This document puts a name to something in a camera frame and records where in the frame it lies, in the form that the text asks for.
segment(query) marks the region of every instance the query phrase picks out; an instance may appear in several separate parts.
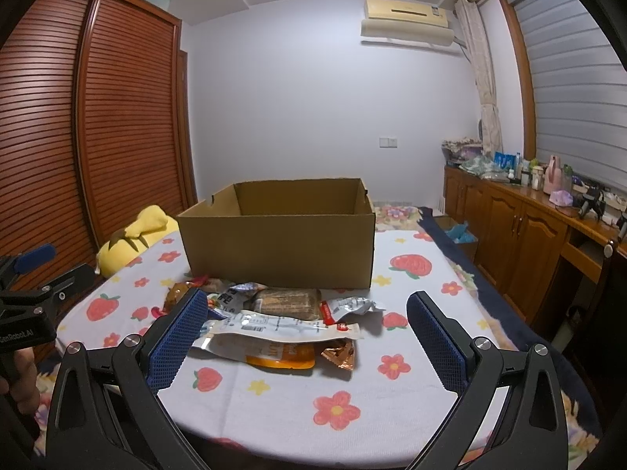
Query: finger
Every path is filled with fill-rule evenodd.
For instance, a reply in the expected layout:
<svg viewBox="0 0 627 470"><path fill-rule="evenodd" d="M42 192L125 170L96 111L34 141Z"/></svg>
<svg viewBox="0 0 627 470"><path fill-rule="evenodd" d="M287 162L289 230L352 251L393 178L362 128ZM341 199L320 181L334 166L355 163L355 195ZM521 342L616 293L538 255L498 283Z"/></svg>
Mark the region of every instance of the finger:
<svg viewBox="0 0 627 470"><path fill-rule="evenodd" d="M39 404L40 394L39 391L35 389L34 394L32 394L28 399L18 403L18 410L25 416L31 416L37 411Z"/></svg>
<svg viewBox="0 0 627 470"><path fill-rule="evenodd" d="M32 348L24 348L23 350L18 350L14 355L15 367L18 370L20 375L24 375L26 370L34 365L35 355L33 353Z"/></svg>
<svg viewBox="0 0 627 470"><path fill-rule="evenodd" d="M37 368L32 364L11 387L16 403L28 399L37 390Z"/></svg>

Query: wooden wardrobe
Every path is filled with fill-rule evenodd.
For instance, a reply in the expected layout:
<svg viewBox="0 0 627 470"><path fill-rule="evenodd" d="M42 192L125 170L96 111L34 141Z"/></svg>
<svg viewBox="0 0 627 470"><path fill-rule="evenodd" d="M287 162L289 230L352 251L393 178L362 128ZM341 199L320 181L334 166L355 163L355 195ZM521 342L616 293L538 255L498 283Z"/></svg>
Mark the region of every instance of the wooden wardrobe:
<svg viewBox="0 0 627 470"><path fill-rule="evenodd" d="M37 0L0 50L0 254L57 250L17 288L196 202L180 32L143 0Z"/></svg>

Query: brown cardboard box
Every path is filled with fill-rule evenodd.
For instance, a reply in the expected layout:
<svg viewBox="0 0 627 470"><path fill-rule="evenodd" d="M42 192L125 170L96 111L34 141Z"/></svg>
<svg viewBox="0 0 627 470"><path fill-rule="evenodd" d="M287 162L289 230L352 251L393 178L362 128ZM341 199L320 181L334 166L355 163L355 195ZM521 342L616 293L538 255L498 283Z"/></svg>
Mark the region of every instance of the brown cardboard box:
<svg viewBox="0 0 627 470"><path fill-rule="evenodd" d="M440 215L434 217L434 219L437 225L440 226L441 229L443 229L444 231L450 230L453 226L457 224L457 221L447 215ZM475 261L475 254L477 253L477 247L479 246L479 241L477 240L477 237L475 237L474 242L466 242L464 244L457 245L462 248L464 254L466 254L466 256L468 256L472 262Z"/></svg>
<svg viewBox="0 0 627 470"><path fill-rule="evenodd" d="M374 210L360 179L229 185L177 217L195 276L370 288Z"/></svg>

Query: beige air conditioner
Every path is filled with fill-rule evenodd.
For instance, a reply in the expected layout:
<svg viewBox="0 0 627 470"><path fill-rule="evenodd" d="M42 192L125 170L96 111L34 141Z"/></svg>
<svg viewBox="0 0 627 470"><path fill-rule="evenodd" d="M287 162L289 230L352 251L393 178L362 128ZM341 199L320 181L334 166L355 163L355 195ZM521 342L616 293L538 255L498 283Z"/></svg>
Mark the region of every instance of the beige air conditioner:
<svg viewBox="0 0 627 470"><path fill-rule="evenodd" d="M366 0L361 36L451 45L455 33L448 27L446 10L397 0Z"/></svg>

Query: bed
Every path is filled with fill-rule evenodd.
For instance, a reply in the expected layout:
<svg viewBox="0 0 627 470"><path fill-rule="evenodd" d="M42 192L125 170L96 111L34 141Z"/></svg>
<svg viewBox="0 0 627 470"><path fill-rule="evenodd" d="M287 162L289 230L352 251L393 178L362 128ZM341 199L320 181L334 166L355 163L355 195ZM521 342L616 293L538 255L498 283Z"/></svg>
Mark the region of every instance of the bed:
<svg viewBox="0 0 627 470"><path fill-rule="evenodd" d="M60 352L75 340L99 348L117 345L128 333L145 332L161 315L171 284L188 276L175 232L68 313L58 328ZM351 320L364 330L352 374L324 359L313 371L278 372L198 350L189 353L174 383L159 398L184 430L258 456L327 467L404 467L455 400L455 394L441 386L404 316L408 296L419 289L473 337L484 335L501 348L518 349L540 340L437 226L431 210L381 207L371 289L323 292L327 299L369 295L386 308L383 314ZM552 352L575 468L596 445L600 428L581 379ZM46 379L52 383L54 373ZM497 393L468 458L481 453L496 421L506 391ZM45 424L45 404L39 418Z"/></svg>

